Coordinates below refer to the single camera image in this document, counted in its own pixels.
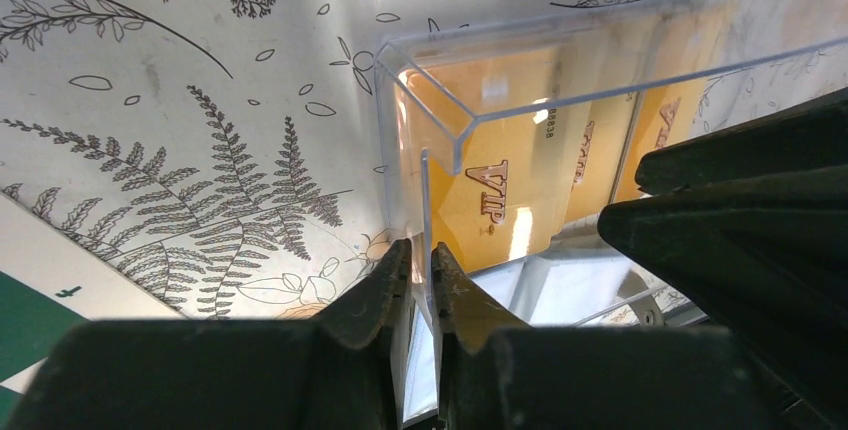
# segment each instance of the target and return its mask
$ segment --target orange vip card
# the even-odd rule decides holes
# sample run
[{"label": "orange vip card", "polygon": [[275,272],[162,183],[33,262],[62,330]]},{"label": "orange vip card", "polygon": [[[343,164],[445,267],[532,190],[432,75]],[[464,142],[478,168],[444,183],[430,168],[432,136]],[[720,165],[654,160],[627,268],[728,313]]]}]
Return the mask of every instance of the orange vip card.
[{"label": "orange vip card", "polygon": [[[709,67],[724,51],[723,32],[735,9],[733,2],[728,2],[708,11],[674,17],[661,36],[663,43],[656,55],[654,74],[666,77]],[[682,142],[689,136],[706,84],[706,78],[695,78],[642,92],[614,202],[643,195],[636,184],[639,162],[646,153]]]},{"label": "orange vip card", "polygon": [[[576,60],[581,51],[585,50],[573,45],[550,45],[434,65],[426,71],[472,111],[520,108],[548,101],[556,92],[571,91],[569,85],[586,78],[585,71],[573,78],[568,64],[563,65]],[[468,115],[424,75],[407,72],[403,79],[427,108],[409,110],[412,99],[399,92],[410,124],[441,133],[418,135],[417,144],[428,148],[449,144],[445,130],[458,135],[470,121]],[[447,243],[467,272],[547,248],[560,226],[561,218],[554,211],[560,204],[559,182],[573,178],[588,110],[588,104],[573,105],[483,122],[470,132],[462,147],[458,175],[450,175],[437,163],[447,161],[449,155],[431,159],[433,245]],[[434,125],[428,111],[444,128]],[[570,175],[562,177],[569,171]]]},{"label": "orange vip card", "polygon": [[[660,19],[650,15],[609,25],[610,43],[600,72],[607,86],[637,80],[651,58],[644,49],[651,47]],[[563,192],[570,195],[561,226],[598,213],[610,202],[635,105],[632,93],[591,102],[588,121],[581,130],[574,178],[562,184]]]}]

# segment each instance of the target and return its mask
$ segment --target yellow card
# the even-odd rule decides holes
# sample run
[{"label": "yellow card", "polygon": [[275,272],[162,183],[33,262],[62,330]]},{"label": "yellow card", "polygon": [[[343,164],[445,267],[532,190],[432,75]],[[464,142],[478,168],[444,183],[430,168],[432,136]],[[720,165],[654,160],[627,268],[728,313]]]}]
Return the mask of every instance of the yellow card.
[{"label": "yellow card", "polygon": [[[569,72],[556,62],[578,51],[576,46],[549,46],[426,70],[472,109],[517,108],[545,101],[557,82],[568,85]],[[467,124],[467,115],[423,75],[407,72],[404,79],[449,131]],[[583,105],[483,123],[466,140],[456,176],[431,160],[433,246],[445,242],[467,272],[547,248],[559,226],[551,211],[561,195],[556,182],[568,170],[563,166],[568,154],[574,157],[568,177],[573,178],[587,117],[588,105]],[[407,118],[423,124],[416,128],[428,125],[419,122],[426,118],[423,112],[407,110]],[[433,138],[439,137],[416,138],[418,144],[434,145]]]},{"label": "yellow card", "polygon": [[[655,76],[674,76],[709,67],[723,51],[724,30],[735,8],[734,2],[727,2],[712,10],[674,17],[662,35]],[[636,184],[639,162],[646,153],[682,142],[689,136],[706,84],[706,78],[696,78],[642,92],[613,202],[642,196]]]},{"label": "yellow card", "polygon": [[[650,48],[659,21],[659,15],[651,15],[609,25],[610,42],[600,72],[601,78],[607,79],[606,85],[626,85],[637,80],[649,57],[644,49]],[[635,94],[627,94],[591,102],[574,178],[562,185],[563,193],[570,193],[570,200],[560,213],[560,226],[596,214],[610,202],[635,100]]]}]

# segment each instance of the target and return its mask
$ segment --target acrylic display holder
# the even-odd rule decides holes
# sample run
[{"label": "acrylic display holder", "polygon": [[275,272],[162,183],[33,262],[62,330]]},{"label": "acrylic display holder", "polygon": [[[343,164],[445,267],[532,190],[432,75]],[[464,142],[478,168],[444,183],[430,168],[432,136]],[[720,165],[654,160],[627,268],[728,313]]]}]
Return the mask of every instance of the acrylic display holder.
[{"label": "acrylic display holder", "polygon": [[846,42],[848,0],[650,0],[386,43],[385,218],[413,240],[419,304],[437,240],[475,272],[562,253],[642,196],[635,165],[688,137],[705,77]]}]

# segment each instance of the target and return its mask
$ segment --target transparent plastic container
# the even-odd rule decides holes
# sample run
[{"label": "transparent plastic container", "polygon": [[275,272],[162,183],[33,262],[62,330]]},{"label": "transparent plastic container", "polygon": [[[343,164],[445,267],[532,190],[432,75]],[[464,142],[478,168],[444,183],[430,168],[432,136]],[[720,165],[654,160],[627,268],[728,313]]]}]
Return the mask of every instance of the transparent plastic container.
[{"label": "transparent plastic container", "polygon": [[[688,138],[706,78],[846,42],[848,0],[649,0],[386,43],[375,59],[385,218],[413,240],[425,318],[439,241],[472,276],[606,258],[624,261],[604,267],[623,281],[635,270],[592,239],[593,219],[645,196],[639,160]],[[673,292],[640,277],[644,288],[604,290],[601,310],[567,323],[609,323],[643,294]]]}]

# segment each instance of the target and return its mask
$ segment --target patterned wallpaper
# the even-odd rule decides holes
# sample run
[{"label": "patterned wallpaper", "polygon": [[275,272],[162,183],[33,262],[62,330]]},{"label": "patterned wallpaper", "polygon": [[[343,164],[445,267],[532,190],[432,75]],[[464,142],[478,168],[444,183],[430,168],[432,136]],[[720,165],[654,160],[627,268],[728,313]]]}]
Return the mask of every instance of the patterned wallpaper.
[{"label": "patterned wallpaper", "polygon": [[[314,313],[388,245],[381,42],[635,1],[3,0],[0,188],[186,315]],[[713,77],[692,134],[846,86],[841,51]]]}]

